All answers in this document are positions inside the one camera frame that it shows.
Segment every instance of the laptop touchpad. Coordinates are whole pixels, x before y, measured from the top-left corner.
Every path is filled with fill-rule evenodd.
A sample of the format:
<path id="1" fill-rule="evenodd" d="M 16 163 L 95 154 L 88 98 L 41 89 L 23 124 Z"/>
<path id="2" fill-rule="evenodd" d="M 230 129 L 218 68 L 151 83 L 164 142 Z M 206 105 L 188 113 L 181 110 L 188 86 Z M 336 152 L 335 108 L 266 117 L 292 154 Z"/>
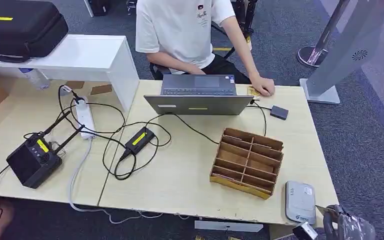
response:
<path id="1" fill-rule="evenodd" d="M 214 76 L 196 76 L 195 88 L 218 88 L 219 77 Z"/>

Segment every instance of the gray carpet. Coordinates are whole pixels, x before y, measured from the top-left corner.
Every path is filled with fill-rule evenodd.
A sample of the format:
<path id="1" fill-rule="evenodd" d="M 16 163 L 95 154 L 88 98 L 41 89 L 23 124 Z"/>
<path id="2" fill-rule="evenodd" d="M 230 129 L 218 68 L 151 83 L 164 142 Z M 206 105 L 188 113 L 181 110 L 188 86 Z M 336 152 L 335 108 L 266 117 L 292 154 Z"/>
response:
<path id="1" fill-rule="evenodd" d="M 319 0 L 260 0 L 252 37 L 252 54 L 258 69 L 277 85 L 297 86 L 312 70 L 300 65 L 295 54 L 314 44 L 327 23 Z M 126 35 L 141 79 L 151 79 L 148 61 L 136 53 L 135 16 L 127 16 L 124 1 L 116 2 L 106 17 L 89 18 L 83 1 L 52 0 L 67 19 L 72 33 Z M 330 45 L 335 42 L 334 34 Z M 215 47 L 228 47 L 221 34 L 212 34 Z M 244 69 L 239 57 L 230 57 Z M 370 221 L 377 238 L 384 240 L 384 107 L 361 70 L 337 85 L 340 105 L 310 104 L 324 156 L 339 202 Z M 259 233 L 198 231 L 193 220 L 177 216 L 138 219 L 121 226 L 108 223 L 97 213 L 77 213 L 67 204 L 14 200 L 16 215 L 2 239 L 268 239 L 267 228 Z M 113 210 L 120 218 L 134 212 Z"/>

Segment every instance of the wooden organizer box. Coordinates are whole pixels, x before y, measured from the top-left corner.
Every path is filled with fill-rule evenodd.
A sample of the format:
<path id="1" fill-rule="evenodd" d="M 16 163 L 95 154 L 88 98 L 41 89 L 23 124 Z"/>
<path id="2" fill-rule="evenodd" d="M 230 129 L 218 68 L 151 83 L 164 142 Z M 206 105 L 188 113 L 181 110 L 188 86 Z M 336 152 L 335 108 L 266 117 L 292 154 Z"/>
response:
<path id="1" fill-rule="evenodd" d="M 278 179 L 282 149 L 281 141 L 226 128 L 209 180 L 268 199 Z"/>

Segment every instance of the white table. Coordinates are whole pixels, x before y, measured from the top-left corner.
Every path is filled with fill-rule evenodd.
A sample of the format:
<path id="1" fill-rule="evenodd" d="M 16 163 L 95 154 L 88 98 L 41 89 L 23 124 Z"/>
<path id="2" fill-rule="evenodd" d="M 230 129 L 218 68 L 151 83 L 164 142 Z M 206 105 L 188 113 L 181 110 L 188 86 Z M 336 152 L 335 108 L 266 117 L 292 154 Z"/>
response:
<path id="1" fill-rule="evenodd" d="M 9 89 L 9 96 L 0 104 L 0 171 L 8 165 L 6 158 L 25 140 L 23 135 L 30 132 L 44 131 L 57 118 L 60 107 L 58 105 L 58 87 L 65 81 L 52 81 L 45 90 L 36 90 L 26 79 L 11 81 L 5 79 Z M 109 104 L 117 108 L 121 105 L 114 92 L 88 96 L 91 88 L 102 85 L 102 82 L 86 82 L 82 89 L 75 91 L 79 96 L 87 96 L 90 102 Z M 71 96 L 62 97 L 62 104 L 68 106 Z M 92 105 L 91 112 L 97 131 L 114 131 L 120 127 L 122 117 L 120 113 L 109 107 Z M 45 136 L 47 141 L 62 143 L 75 130 L 63 120 L 54 130 Z M 92 148 L 80 173 L 72 194 L 75 204 L 98 205 L 102 189 L 108 172 L 102 165 L 102 153 L 107 141 L 102 138 L 93 140 Z M 106 164 L 109 166 L 116 149 L 115 143 L 110 143 Z M 62 165 L 37 189 L 23 186 L 12 169 L 8 169 L 0 176 L 0 196 L 10 198 L 32 199 L 40 201 L 68 203 L 68 184 L 70 177 L 81 161 L 88 141 L 75 136 L 65 147 L 67 151 L 62 158 Z"/>
<path id="2" fill-rule="evenodd" d="M 139 83 L 125 36 L 68 34 L 46 57 L 0 61 L 0 77 L 25 78 L 18 68 L 38 69 L 49 79 L 110 82 L 126 111 Z"/>
<path id="3" fill-rule="evenodd" d="M 148 121 L 157 116 L 144 95 L 158 95 L 161 81 L 141 80 L 129 112 L 127 124 Z M 247 85 L 236 85 L 239 95 L 247 94 Z M 276 187 L 267 200 L 209 181 L 217 145 L 190 130 L 175 116 L 154 120 L 172 135 L 168 146 L 159 148 L 144 169 L 124 181 L 109 176 L 99 206 L 180 214 L 214 219 L 270 224 L 272 238 L 281 237 L 296 225 L 285 215 L 285 183 L 289 180 L 310 184 L 315 189 L 316 204 L 338 204 L 338 198 L 320 146 L 310 109 L 301 87 L 277 86 L 272 97 L 262 98 L 264 107 L 277 105 L 289 110 L 287 120 L 267 116 L 267 136 L 284 143 L 284 157 Z M 263 115 L 257 108 L 247 108 L 238 116 L 182 115 L 183 120 L 211 139 L 219 141 L 224 128 L 235 128 L 262 135 Z M 127 127 L 121 142 L 127 142 L 143 124 Z M 156 126 L 149 128 L 165 142 L 167 134 Z M 137 155 L 137 166 L 149 160 L 155 147 L 148 145 Z M 129 170 L 132 157 L 126 159 L 119 173 Z M 323 226 L 317 212 L 315 227 Z"/>

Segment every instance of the black device with antennas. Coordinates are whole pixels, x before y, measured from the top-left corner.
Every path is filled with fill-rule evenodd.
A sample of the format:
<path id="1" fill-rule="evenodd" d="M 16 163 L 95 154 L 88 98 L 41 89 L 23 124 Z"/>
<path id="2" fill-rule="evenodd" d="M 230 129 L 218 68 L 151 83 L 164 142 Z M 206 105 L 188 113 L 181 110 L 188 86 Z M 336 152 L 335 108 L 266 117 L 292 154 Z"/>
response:
<path id="1" fill-rule="evenodd" d="M 57 155 L 58 152 L 85 126 L 81 125 L 55 150 L 50 147 L 44 137 L 70 113 L 71 111 L 65 112 L 44 132 L 33 133 L 6 158 L 23 186 L 32 189 L 38 188 L 62 164 L 63 160 Z"/>

